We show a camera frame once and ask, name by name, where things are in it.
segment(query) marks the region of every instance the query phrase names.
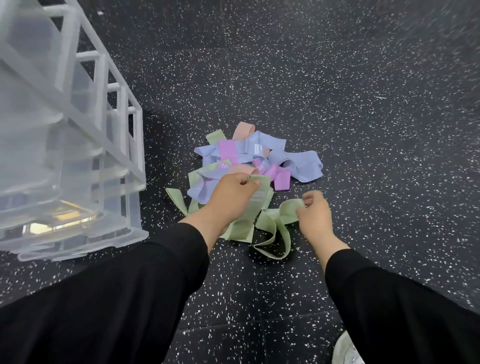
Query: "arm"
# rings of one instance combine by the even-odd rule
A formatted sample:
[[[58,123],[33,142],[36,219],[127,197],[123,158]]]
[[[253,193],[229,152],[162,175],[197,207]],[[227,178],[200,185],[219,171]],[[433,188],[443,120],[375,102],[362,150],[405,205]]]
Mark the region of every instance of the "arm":
[[[247,178],[222,179],[209,203],[162,231],[162,241],[0,309],[0,361],[161,363],[186,300],[205,279],[208,252],[258,188]]]
[[[349,249],[333,234],[322,194],[304,199],[300,229],[365,363],[480,363],[480,316]]]

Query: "black sleeve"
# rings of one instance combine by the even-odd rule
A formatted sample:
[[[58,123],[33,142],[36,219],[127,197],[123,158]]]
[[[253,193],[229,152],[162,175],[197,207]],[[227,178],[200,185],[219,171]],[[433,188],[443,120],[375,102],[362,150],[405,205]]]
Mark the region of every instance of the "black sleeve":
[[[480,316],[437,292],[351,249],[332,255],[325,280],[366,364],[480,363]]]
[[[0,309],[0,362],[161,363],[208,252],[179,223],[129,252]]]

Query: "pile of resistance bands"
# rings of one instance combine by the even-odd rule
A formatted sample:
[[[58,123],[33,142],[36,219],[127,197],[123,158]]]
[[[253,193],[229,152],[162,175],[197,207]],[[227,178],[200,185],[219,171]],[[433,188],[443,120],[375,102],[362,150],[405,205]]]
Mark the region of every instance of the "pile of resistance bands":
[[[209,145],[194,150],[203,157],[203,167],[188,174],[190,189],[187,195],[192,198],[190,206],[186,207],[179,189],[166,188],[167,194],[180,211],[188,216],[208,202],[222,176],[238,172],[249,174],[249,181],[259,180],[260,187],[251,197],[243,215],[230,224],[221,238],[251,243],[254,249],[272,259],[285,258],[291,248],[290,233],[285,225],[298,221],[295,210],[304,206],[303,200],[287,200],[279,208],[268,206],[274,189],[290,189],[290,177],[300,182],[310,182],[322,176],[323,166],[317,153],[313,150],[287,153],[285,139],[255,131],[254,125],[245,122],[238,124],[231,140],[221,130],[210,133],[206,139]],[[272,233],[272,237],[262,243],[252,243],[254,227]],[[262,248],[275,241],[277,230],[285,243],[284,253],[280,256]]]

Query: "stacked plastic basket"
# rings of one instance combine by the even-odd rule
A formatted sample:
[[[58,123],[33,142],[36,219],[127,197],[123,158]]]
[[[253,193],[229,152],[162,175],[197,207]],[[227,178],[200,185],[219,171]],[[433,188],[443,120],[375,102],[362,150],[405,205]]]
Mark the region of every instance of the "stacked plastic basket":
[[[0,0],[0,110],[0,250],[64,260],[148,236],[142,109],[75,0]]]

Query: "white shoe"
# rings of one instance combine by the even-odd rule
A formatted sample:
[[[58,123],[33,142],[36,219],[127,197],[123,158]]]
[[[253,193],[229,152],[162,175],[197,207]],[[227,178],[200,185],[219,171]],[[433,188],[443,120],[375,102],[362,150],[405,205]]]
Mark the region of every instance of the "white shoe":
[[[365,364],[346,331],[336,341],[332,364]]]

